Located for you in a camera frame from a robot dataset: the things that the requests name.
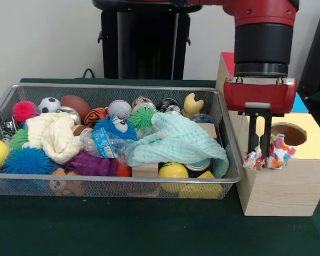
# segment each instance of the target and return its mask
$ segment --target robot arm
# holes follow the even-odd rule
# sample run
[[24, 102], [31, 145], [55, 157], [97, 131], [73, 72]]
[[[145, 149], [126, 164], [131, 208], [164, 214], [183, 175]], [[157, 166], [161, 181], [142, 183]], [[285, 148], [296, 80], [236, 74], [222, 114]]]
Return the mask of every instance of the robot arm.
[[293, 26], [299, 0], [187, 0], [222, 5], [235, 17], [235, 77], [227, 78], [224, 98], [229, 110], [250, 116], [248, 153], [259, 144], [256, 119], [265, 118], [260, 145], [269, 154], [271, 118], [289, 113], [297, 84], [287, 78]]

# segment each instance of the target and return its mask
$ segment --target mint green cloth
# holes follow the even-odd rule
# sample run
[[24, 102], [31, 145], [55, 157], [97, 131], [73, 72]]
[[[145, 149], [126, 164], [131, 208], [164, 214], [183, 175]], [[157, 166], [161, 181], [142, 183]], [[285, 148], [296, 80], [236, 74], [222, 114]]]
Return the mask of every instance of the mint green cloth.
[[164, 113], [154, 114], [151, 122], [158, 132], [135, 142], [128, 155], [129, 166], [161, 162], [192, 164], [214, 158], [214, 176], [225, 175], [229, 167], [225, 150], [195, 122]]

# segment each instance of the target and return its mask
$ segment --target metal can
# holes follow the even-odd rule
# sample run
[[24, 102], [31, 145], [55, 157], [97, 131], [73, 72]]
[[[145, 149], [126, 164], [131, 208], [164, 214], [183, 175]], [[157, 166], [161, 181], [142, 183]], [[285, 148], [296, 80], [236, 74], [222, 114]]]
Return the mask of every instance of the metal can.
[[144, 96], [140, 96], [133, 101], [132, 109], [134, 109], [137, 105], [140, 104], [145, 104], [145, 106], [152, 106], [153, 108], [155, 108], [154, 103], [150, 99]]
[[156, 105], [156, 109], [162, 113], [165, 113], [168, 111], [180, 112], [179, 104], [171, 98], [166, 98], [166, 99], [161, 100], [159, 102], [159, 104]]
[[22, 128], [22, 125], [20, 123], [16, 124], [13, 116], [11, 116], [1, 122], [0, 132], [2, 137], [10, 138], [20, 128]]
[[185, 167], [190, 178], [198, 178], [200, 175], [207, 171], [210, 165], [211, 159], [207, 158], [193, 164], [185, 164]]
[[182, 113], [180, 111], [178, 111], [177, 109], [171, 109], [169, 108], [168, 110], [165, 111], [166, 114], [170, 114], [170, 115], [179, 115], [182, 116]]
[[70, 107], [61, 106], [56, 110], [56, 113], [68, 113], [72, 120], [74, 120], [75, 125], [81, 124], [81, 118], [76, 110]]

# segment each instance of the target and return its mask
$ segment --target metal basket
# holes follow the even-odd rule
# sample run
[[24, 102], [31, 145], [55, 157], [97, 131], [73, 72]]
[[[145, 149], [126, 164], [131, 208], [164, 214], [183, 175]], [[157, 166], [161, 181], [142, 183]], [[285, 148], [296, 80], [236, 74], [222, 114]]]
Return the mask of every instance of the metal basket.
[[[91, 108], [107, 106], [116, 99], [131, 103], [139, 96], [159, 102], [163, 98], [173, 98], [181, 104], [185, 97], [194, 92], [197, 99], [205, 104], [202, 113], [214, 118], [218, 142], [225, 148], [230, 162], [229, 169], [221, 179], [175, 179], [175, 178], [133, 178], [133, 177], [89, 177], [1, 174], [0, 195], [28, 196], [95, 196], [95, 197], [156, 197], [156, 198], [212, 198], [223, 199], [233, 183], [240, 181], [243, 168], [236, 146], [236, 140], [222, 95], [211, 88], [147, 87], [116, 85], [75, 85], [75, 84], [32, 84], [20, 83], [7, 89], [0, 98], [0, 123], [12, 115], [14, 104], [22, 100], [39, 103], [43, 98], [60, 99], [67, 94], [84, 98]], [[64, 191], [55, 191], [55, 183], [64, 184]], [[184, 186], [190, 191], [185, 195], [169, 193], [162, 189], [170, 186], [176, 190]]]

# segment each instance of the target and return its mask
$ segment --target baseball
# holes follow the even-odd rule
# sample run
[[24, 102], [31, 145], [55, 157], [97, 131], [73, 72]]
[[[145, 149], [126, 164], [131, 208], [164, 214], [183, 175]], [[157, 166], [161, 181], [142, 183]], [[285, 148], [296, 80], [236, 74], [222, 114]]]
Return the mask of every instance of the baseball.
[[114, 100], [108, 106], [108, 115], [115, 115], [126, 121], [132, 112], [132, 107], [125, 100]]

